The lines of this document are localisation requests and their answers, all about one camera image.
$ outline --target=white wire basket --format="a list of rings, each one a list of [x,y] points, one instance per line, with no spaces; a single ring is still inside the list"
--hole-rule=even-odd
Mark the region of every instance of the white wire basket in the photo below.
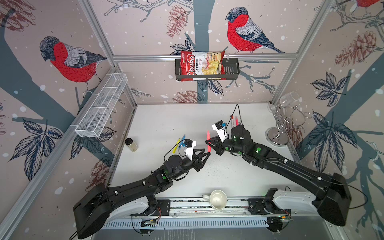
[[[126,84],[124,73],[111,74],[75,130],[80,137],[100,136]]]

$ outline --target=white mug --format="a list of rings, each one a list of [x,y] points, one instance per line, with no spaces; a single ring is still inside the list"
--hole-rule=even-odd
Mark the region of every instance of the white mug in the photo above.
[[[227,195],[221,190],[214,190],[210,196],[203,195],[203,199],[209,201],[215,210],[222,210],[227,205]]]

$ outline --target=yellow marker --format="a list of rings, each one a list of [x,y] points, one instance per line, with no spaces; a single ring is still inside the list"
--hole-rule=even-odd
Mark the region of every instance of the yellow marker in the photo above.
[[[176,149],[177,149],[177,146],[178,146],[178,144],[175,146],[175,148],[173,149],[173,151],[172,151],[172,153],[173,154],[175,154],[175,152],[176,152]]]

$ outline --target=glass jar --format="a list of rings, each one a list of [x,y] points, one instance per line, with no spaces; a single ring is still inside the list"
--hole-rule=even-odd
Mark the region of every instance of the glass jar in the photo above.
[[[129,147],[129,149],[132,152],[135,152],[137,150],[137,145],[136,143],[132,140],[132,138],[127,138],[125,139],[125,144]]]

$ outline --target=black basket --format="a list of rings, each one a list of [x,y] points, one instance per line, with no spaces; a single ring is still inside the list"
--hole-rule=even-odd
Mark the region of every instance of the black basket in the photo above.
[[[229,58],[228,62],[226,58],[223,58],[222,65],[224,68],[225,74],[215,74],[215,75],[181,75],[181,59],[175,59],[175,75],[176,80],[181,81],[183,78],[225,78],[224,80],[236,80],[240,73],[239,68],[239,59],[238,58]]]

